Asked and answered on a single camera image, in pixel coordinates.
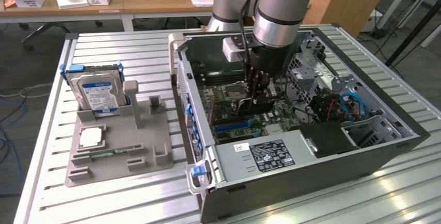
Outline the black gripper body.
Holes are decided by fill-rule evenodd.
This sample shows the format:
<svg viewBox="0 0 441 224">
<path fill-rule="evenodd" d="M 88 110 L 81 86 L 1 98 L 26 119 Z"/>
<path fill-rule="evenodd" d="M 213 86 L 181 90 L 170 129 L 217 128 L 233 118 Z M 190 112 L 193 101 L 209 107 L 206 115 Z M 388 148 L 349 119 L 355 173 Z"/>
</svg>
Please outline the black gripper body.
<svg viewBox="0 0 441 224">
<path fill-rule="evenodd" d="M 284 62 L 288 58 L 289 51 L 289 46 L 257 46 L 251 48 L 251 67 L 265 73 L 271 78 L 279 78 L 283 73 Z"/>
</svg>

